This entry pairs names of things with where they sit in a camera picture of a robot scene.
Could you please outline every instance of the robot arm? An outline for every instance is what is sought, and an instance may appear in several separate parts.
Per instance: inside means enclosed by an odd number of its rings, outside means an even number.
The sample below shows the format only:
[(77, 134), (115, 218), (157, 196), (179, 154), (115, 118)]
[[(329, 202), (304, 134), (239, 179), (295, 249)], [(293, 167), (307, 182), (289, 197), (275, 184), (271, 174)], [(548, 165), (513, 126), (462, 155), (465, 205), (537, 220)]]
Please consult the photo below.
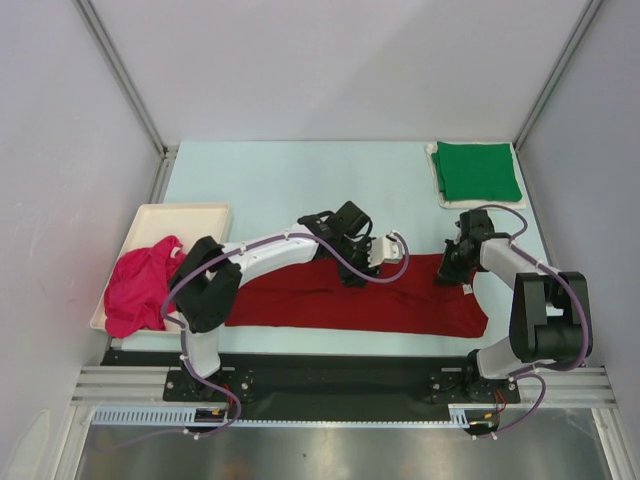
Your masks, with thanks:
[[(496, 233), (486, 210), (470, 210), (460, 215), (457, 241), (447, 240), (442, 264), (436, 277), (438, 285), (471, 282), (472, 273), (490, 271), (513, 290), (509, 336), (498, 343), (471, 353), (481, 378), (508, 378), (533, 363), (571, 362), (583, 347), (583, 325), (575, 305), (556, 275), (575, 292), (584, 310), (588, 328), (587, 355), (591, 353), (589, 298), (584, 276), (539, 268), (530, 255), (512, 248), (512, 239)], [(547, 305), (561, 311), (548, 315)]]
[[(367, 225), (366, 233), (360, 234)], [(271, 236), (226, 245), (218, 244), (212, 237), (198, 240), (171, 279), (171, 289), (212, 259), (234, 251), (239, 253), (202, 272), (175, 295), (176, 309), (188, 324), (186, 347), (196, 373), (206, 378), (220, 368), (218, 327), (230, 316), (238, 289), (279, 268), (331, 256), (317, 239), (351, 267), (338, 262), (337, 274), (346, 287), (362, 287), (366, 278), (379, 274), (382, 263), (400, 262), (407, 252), (401, 251), (392, 234), (371, 237), (372, 225), (362, 210), (347, 202), (336, 213), (326, 211), (298, 219), (275, 239)]]

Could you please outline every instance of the wire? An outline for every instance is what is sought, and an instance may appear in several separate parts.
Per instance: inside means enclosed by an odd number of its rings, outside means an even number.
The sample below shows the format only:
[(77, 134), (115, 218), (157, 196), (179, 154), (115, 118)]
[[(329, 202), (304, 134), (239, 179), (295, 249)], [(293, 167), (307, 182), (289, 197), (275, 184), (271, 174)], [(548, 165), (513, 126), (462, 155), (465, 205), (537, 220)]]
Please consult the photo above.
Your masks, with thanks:
[(496, 390), (493, 394), (496, 397), (496, 415), (500, 415), (507, 409), (507, 399), (504, 397), (500, 390)]
[(555, 362), (553, 364), (533, 363), (532, 365), (529, 365), (527, 367), (524, 367), (512, 372), (511, 376), (515, 377), (516, 375), (531, 372), (532, 370), (535, 370), (536, 368), (540, 368), (540, 367), (547, 368), (549, 370), (561, 371), (561, 372), (569, 372), (571, 370), (574, 370), (575, 368), (578, 368), (584, 362), (585, 358), (587, 357), (587, 351), (589, 350), (589, 324), (587, 322), (587, 315), (584, 311), (584, 308), (582, 307), (582, 304), (580, 303), (580, 299), (578, 298), (578, 295), (576, 295), (576, 292), (573, 290), (573, 288), (571, 288), (571, 286), (566, 282), (566, 280), (562, 278), (558, 273), (554, 272), (551, 268), (549, 268), (549, 266), (536, 260), (533, 256), (531, 256), (530, 254), (522, 250), (520, 247), (518, 247), (518, 245), (516, 245), (515, 239), (520, 235), (522, 235), (527, 230), (527, 228), (529, 228), (529, 222), (527, 222), (527, 219), (524, 218), (524, 216), (520, 212), (517, 212), (516, 210), (513, 210), (512, 208), (506, 207), (504, 205), (498, 205), (494, 203), (482, 205), (478, 207), (476, 210), (484, 210), (487, 208), (499, 208), (501, 210), (505, 210), (509, 213), (512, 213), (522, 221), (522, 224), (523, 224), (522, 228), (509, 237), (509, 248), (511, 248), (511, 250), (516, 252), (520, 257), (524, 258), (531, 265), (533, 265), (534, 267), (538, 268), (539, 270), (541, 270), (542, 272), (546, 273), (551, 278), (556, 280), (562, 286), (564, 291), (567, 293), (567, 295), (571, 299), (571, 303), (573, 304), (576, 310), (576, 313), (578, 314), (578, 319), (580, 320), (580, 327), (582, 330), (582, 344), (580, 346), (580, 353), (578, 354), (576, 359), (569, 365), (567, 365), (565, 362)]
[[(506, 425), (506, 426), (502, 427), (501, 429), (499, 429), (497, 431), (497, 433), (508, 432), (509, 430), (512, 430), (515, 427), (517, 427), (518, 425), (520, 425), (527, 418), (529, 418), (531, 415), (533, 415), (534, 413), (536, 413), (538, 411), (538, 408), (540, 408), (540, 405), (542, 404), (542, 401), (544, 400), (544, 396), (547, 393), (547, 384), (544, 381), (544, 378), (542, 378), (540, 375), (536, 375), (535, 373), (528, 373), (528, 374), (520, 375), (519, 377), (516, 378), (516, 380), (522, 380), (523, 378), (535, 378), (536, 380), (538, 380), (540, 382), (540, 387), (541, 387), (540, 395), (538, 396), (538, 398), (535, 401), (535, 403), (533, 404), (533, 406), (527, 411), (527, 413), (525, 413), (522, 417), (520, 417), (515, 422), (510, 423), (509, 425)], [(491, 435), (491, 434), (489, 434), (489, 435), (480, 435), (478, 438), (494, 438), (493, 435)]]
[[(483, 210), (487, 208), (498, 208), (500, 210), (505, 210), (509, 213), (512, 213), (522, 221), (522, 228), (509, 237), (509, 248), (511, 248), (511, 250), (517, 253), (520, 257), (524, 258), (531, 265), (533, 265), (540, 271), (544, 272), (545, 274), (549, 275), (551, 278), (556, 280), (560, 284), (560, 286), (562, 286), (564, 291), (567, 293), (567, 295), (571, 299), (571, 303), (573, 304), (578, 314), (578, 318), (580, 320), (580, 327), (582, 329), (582, 344), (580, 346), (580, 353), (578, 354), (576, 359), (573, 362), (571, 362), (569, 365), (567, 365), (565, 362), (555, 362), (553, 364), (533, 363), (531, 365), (518, 369), (514, 372), (511, 372), (510, 376), (513, 377), (514, 381), (518, 381), (523, 378), (535, 378), (540, 382), (542, 389), (540, 391), (540, 396), (538, 397), (536, 402), (533, 404), (531, 409), (529, 409), (527, 413), (525, 413), (521, 418), (519, 418), (515, 422), (507, 425), (506, 427), (500, 428), (498, 432), (502, 433), (502, 432), (511, 430), (517, 425), (520, 425), (527, 418), (533, 415), (538, 410), (538, 408), (540, 407), (540, 404), (544, 400), (544, 396), (547, 393), (547, 384), (545, 383), (544, 379), (540, 375), (537, 375), (535, 373), (529, 373), (529, 372), (536, 371), (540, 367), (547, 368), (549, 370), (568, 372), (582, 365), (582, 363), (584, 362), (587, 356), (587, 351), (589, 350), (589, 325), (587, 322), (587, 315), (584, 311), (584, 308), (582, 307), (582, 304), (580, 303), (580, 299), (576, 295), (573, 288), (571, 288), (571, 286), (565, 281), (565, 279), (562, 278), (558, 273), (554, 272), (549, 266), (536, 260), (533, 256), (531, 256), (530, 254), (528, 254), (527, 252), (525, 252), (524, 250), (522, 250), (520, 247), (516, 245), (515, 239), (520, 235), (522, 235), (524, 232), (526, 232), (527, 229), (529, 228), (529, 222), (527, 222), (527, 219), (520, 212), (517, 212), (516, 210), (506, 207), (504, 205), (498, 205), (495, 203), (482, 205), (480, 207), (477, 207), (476, 210)], [(482, 435), (480, 438), (494, 438), (493, 435)]]
[[(336, 260), (338, 260), (340, 263), (342, 263), (348, 270), (350, 270), (353, 274), (369, 281), (372, 283), (391, 283), (394, 282), (395, 280), (397, 280), (398, 278), (400, 278), (402, 275), (404, 275), (404, 273), (407, 271), (407, 268), (409, 267), (409, 246), (407, 245), (406, 240), (402, 237), (402, 235), (400, 235), (397, 232), (394, 232), (395, 237), (397, 237), (398, 241), (402, 244), (402, 251), (403, 251), (403, 255), (404, 255), (404, 262), (402, 265), (402, 268), (400, 269), (400, 271), (398, 273), (396, 273), (395, 275), (392, 275), (390, 277), (387, 278), (376, 278), (376, 277), (371, 277), (369, 275), (366, 275), (362, 272), (360, 272), (359, 270), (357, 270), (356, 268), (354, 268), (347, 260), (345, 260), (344, 258), (342, 258), (342, 256), (340, 256), (340, 254), (338, 253), (338, 251), (336, 249), (334, 249), (331, 245), (329, 245), (329, 243), (327, 243), (326, 241), (324, 241), (323, 239), (316, 237), (315, 235), (311, 234), (311, 233), (304, 233), (304, 232), (293, 232), (293, 233), (289, 233), (288, 237), (286, 237), (284, 234), (280, 234), (280, 235), (275, 235), (273, 237), (269, 237), (269, 238), (265, 238), (262, 240), (258, 240), (250, 245), (246, 246), (246, 251), (250, 251), (250, 250), (254, 250), (256, 248), (262, 247), (264, 245), (268, 245), (270, 243), (273, 242), (278, 242), (281, 240), (289, 240), (292, 238), (304, 238), (304, 239), (308, 239), (308, 240), (313, 240), (314, 242), (318, 243), (319, 245), (322, 245), (324, 248), (327, 249), (327, 251), (329, 253), (331, 253)], [(220, 425), (219, 427), (209, 431), (209, 432), (204, 432), (204, 433), (196, 433), (193, 434), (192, 437), (197, 440), (199, 438), (207, 438), (207, 437), (211, 437), (213, 435), (217, 435), (220, 434), (221, 432), (223, 432), (224, 430), (226, 430), (227, 428), (229, 428), (231, 425), (233, 425), (236, 421), (238, 421), (238, 419), (240, 418), (240, 415), (242, 415), (242, 405), (240, 403), (240, 400), (238, 399), (238, 397), (228, 388), (224, 388), (224, 387), (220, 387), (214, 383), (209, 382), (207, 379), (203, 378), (202, 376), (200, 376), (196, 371), (195, 368), (193, 367), (193, 364), (191, 363), (191, 360), (189, 359), (189, 352), (188, 352), (188, 348), (187, 348), (187, 325), (182, 322), (182, 320), (172, 317), (171, 315), (169, 315), (168, 310), (169, 310), (169, 305), (171, 304), (171, 302), (173, 301), (174, 297), (178, 294), (178, 292), (187, 284), (189, 283), (191, 280), (193, 280), (194, 278), (196, 278), (197, 276), (199, 276), (200, 274), (202, 274), (204, 271), (210, 269), (211, 267), (213, 267), (214, 265), (216, 265), (217, 263), (228, 259), (229, 257), (232, 257), (234, 255), (241, 255), (244, 254), (243, 249), (241, 248), (236, 248), (234, 250), (231, 250), (229, 252), (225, 252), (222, 255), (219, 255), (211, 260), (209, 260), (208, 262), (205, 262), (204, 264), (202, 264), (201, 266), (199, 266), (198, 268), (196, 268), (195, 270), (193, 270), (191, 273), (189, 273), (187, 276), (185, 276), (180, 282), (178, 282), (177, 285), (175, 285), (171, 291), (169, 292), (169, 294), (167, 295), (167, 298), (165, 299), (164, 303), (162, 304), (162, 307), (160, 308), (160, 314), (162, 315), (162, 318), (164, 318), (165, 320), (174, 323), (176, 325), (178, 325), (180, 327), (180, 347), (182, 350), (182, 358), (183, 358), (183, 362), (184, 365), (187, 369), (187, 371), (189, 372), (189, 374), (195, 378), (197, 381), (199, 381), (200, 383), (202, 383), (203, 385), (205, 385), (208, 388), (211, 388), (213, 390), (216, 390), (220, 393), (223, 393), (224, 395), (226, 395), (227, 397), (227, 401), (231, 401), (231, 403), (229, 403), (229, 405), (232, 405), (233, 403), (235, 403), (236, 405), (236, 411), (235, 414), (233, 416), (233, 418), (231, 420), (228, 420), (226, 423), (224, 423), (223, 425)], [(102, 450), (101, 453), (111, 453), (115, 450), (118, 450), (120, 448), (124, 448), (127, 447), (129, 445), (133, 445), (135, 443), (138, 442), (142, 442), (144, 440), (153, 438), (153, 437), (157, 437), (160, 435), (164, 435), (164, 434), (169, 434), (169, 433), (182, 433), (182, 434), (189, 434), (190, 432), (188, 432), (186, 429), (165, 429), (165, 430), (159, 430), (156, 432), (151, 432), (149, 434), (146, 435), (142, 435), (140, 437), (136, 437), (132, 440), (128, 440), (126, 442), (117, 444), (113, 447), (110, 447), (107, 450)]]

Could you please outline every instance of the green cloth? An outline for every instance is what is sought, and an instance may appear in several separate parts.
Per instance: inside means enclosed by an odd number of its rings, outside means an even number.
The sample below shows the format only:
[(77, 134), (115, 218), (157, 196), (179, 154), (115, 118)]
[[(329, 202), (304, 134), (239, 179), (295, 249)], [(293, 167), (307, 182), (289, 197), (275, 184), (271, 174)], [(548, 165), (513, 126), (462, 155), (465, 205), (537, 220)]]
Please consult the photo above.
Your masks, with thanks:
[(508, 143), (453, 145), (438, 142), (438, 151), (431, 159), (440, 191), (448, 202), (518, 202), (522, 199)]

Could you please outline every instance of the white tray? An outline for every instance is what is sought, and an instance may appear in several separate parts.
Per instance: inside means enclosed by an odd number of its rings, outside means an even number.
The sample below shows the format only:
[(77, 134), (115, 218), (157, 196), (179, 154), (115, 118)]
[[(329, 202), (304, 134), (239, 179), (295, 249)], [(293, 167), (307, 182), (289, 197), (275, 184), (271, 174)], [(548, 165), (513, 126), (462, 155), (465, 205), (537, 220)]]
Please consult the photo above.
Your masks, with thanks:
[[(136, 248), (152, 247), (167, 235), (178, 237), (184, 245), (184, 253), (188, 253), (196, 241), (207, 235), (222, 243), (227, 240), (230, 224), (231, 207), (227, 203), (142, 205), (133, 219), (118, 258)], [(91, 328), (105, 330), (106, 321), (103, 291), (91, 319)], [(174, 335), (180, 331), (173, 323), (165, 322), (165, 326), (166, 331), (140, 330), (133, 335)]]

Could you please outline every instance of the table surface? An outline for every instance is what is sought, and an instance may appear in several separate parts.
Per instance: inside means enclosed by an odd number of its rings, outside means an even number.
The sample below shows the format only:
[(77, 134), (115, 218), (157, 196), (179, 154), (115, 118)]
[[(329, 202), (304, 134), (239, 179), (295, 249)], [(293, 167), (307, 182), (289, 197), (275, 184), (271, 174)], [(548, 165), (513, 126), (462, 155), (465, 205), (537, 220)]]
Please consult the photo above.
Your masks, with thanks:
[[(442, 253), (455, 238), (463, 210), (438, 205), (424, 146), (427, 142), (185, 142), (169, 180), (165, 203), (228, 202), (229, 241), (275, 233), (304, 214), (335, 210), (354, 201), (374, 222), (374, 235), (401, 232), (412, 253)], [(521, 247), (546, 258), (530, 199), (514, 155), (516, 177), (528, 207)], [(491, 211), (497, 231), (515, 232), (520, 221)], [(355, 355), (466, 355), (508, 334), (512, 292), (497, 276), (478, 274), (473, 284), (489, 317), (481, 338), (294, 327), (221, 327), (221, 352)], [(127, 350), (179, 350), (177, 336), (125, 339)]]

